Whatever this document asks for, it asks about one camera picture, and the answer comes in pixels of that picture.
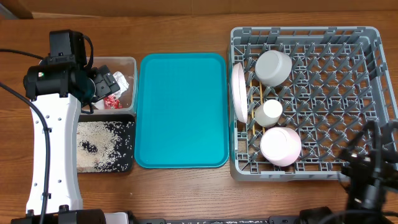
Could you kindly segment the wooden chopstick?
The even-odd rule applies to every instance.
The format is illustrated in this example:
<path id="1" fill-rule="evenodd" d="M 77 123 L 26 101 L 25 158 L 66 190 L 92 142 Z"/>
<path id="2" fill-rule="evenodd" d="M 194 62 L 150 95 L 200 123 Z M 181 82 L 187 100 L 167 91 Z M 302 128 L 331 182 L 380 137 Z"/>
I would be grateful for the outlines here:
<path id="1" fill-rule="evenodd" d="M 253 100 L 253 94 L 254 94 L 254 90 L 256 89 L 255 86 L 252 85 L 252 80 L 249 83 L 250 89 L 249 91 L 251 92 L 250 95 L 250 109 L 251 109 L 251 129 L 252 129 L 252 135 L 255 136 L 256 135 L 256 129 L 255 129 L 255 118 L 254 118 L 254 107 L 255 107 L 255 102 Z"/>
<path id="2" fill-rule="evenodd" d="M 264 94 L 263 94 L 263 85 L 262 82 L 259 82 L 259 90 L 260 90 L 260 98 L 261 98 L 261 105 L 264 104 Z M 262 127 L 262 133 L 265 133 L 265 128 Z"/>

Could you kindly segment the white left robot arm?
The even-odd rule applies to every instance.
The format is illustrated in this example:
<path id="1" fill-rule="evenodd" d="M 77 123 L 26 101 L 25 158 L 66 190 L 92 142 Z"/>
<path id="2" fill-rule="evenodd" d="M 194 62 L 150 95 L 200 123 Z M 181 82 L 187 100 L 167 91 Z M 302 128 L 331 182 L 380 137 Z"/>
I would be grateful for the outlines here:
<path id="1" fill-rule="evenodd" d="M 93 66 L 90 38 L 72 30 L 51 31 L 50 52 L 24 76 L 34 122 L 34 168 L 26 215 L 12 223 L 132 223 L 129 212 L 83 209 L 76 166 L 76 135 L 82 108 L 119 91 L 109 68 Z"/>

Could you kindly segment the white round plate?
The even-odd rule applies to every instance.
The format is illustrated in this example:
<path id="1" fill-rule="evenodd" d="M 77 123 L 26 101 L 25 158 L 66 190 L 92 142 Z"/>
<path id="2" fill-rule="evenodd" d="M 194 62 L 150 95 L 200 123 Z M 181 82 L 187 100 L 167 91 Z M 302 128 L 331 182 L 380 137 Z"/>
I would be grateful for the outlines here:
<path id="1" fill-rule="evenodd" d="M 241 63 L 233 66 L 231 73 L 231 86 L 233 96 L 234 112 L 238 121 L 247 123 L 248 121 L 248 103 L 246 93 L 246 82 L 244 79 L 244 71 Z"/>

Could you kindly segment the cream cup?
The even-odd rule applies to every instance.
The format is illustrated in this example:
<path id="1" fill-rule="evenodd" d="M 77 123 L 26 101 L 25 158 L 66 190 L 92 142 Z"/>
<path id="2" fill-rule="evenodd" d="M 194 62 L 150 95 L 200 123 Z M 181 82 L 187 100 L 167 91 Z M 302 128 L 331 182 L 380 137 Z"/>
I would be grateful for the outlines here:
<path id="1" fill-rule="evenodd" d="M 267 100 L 255 110 L 254 119 L 260 126 L 269 128 L 276 125 L 282 112 L 283 107 L 279 101 Z"/>

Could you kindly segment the red snack wrapper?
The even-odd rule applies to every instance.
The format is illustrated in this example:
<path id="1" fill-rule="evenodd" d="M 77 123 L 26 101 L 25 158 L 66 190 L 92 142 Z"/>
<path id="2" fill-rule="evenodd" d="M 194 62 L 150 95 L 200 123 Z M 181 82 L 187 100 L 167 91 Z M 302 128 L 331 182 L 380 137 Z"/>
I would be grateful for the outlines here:
<path id="1" fill-rule="evenodd" d="M 106 110 L 122 108 L 120 100 L 116 97 L 116 95 L 109 95 L 105 97 L 103 101 L 104 101 L 104 108 Z"/>

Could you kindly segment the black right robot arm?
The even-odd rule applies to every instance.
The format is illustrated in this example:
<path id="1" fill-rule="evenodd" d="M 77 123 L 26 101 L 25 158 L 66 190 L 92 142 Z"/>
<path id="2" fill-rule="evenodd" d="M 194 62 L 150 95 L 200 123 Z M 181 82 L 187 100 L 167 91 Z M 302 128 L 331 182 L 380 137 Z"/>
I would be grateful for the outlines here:
<path id="1" fill-rule="evenodd" d="M 343 148 L 338 158 L 348 164 L 341 173 L 350 178 L 344 186 L 348 194 L 346 208 L 332 212 L 328 207 L 302 210 L 295 223 L 390 223 L 397 212 L 385 212 L 388 191 L 397 191 L 397 151 L 393 133 L 397 120 L 380 127 L 370 120 Z"/>

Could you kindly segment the white bowl with rice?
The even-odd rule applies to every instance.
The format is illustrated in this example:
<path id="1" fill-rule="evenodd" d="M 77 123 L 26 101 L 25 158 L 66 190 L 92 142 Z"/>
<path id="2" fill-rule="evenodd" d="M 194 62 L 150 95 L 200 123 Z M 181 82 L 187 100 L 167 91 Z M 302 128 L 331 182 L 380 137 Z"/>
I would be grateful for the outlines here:
<path id="1" fill-rule="evenodd" d="M 292 70 L 292 59 L 285 53 L 269 50 L 257 60 L 255 73 L 265 86 L 282 84 Z"/>

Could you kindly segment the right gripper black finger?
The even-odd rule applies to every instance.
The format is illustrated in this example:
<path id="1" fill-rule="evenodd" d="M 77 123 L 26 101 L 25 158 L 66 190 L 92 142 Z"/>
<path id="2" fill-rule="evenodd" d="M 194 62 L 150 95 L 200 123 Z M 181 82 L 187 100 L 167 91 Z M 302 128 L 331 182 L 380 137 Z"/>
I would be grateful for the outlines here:
<path id="1" fill-rule="evenodd" d="M 391 156 L 395 153 L 393 133 L 397 129 L 397 120 L 390 120 L 385 126 L 382 127 L 382 152 L 386 156 Z"/>
<path id="2" fill-rule="evenodd" d="M 368 121 L 353 139 L 350 140 L 343 149 L 344 156 L 370 155 L 372 151 L 378 148 L 378 122 L 375 120 Z"/>

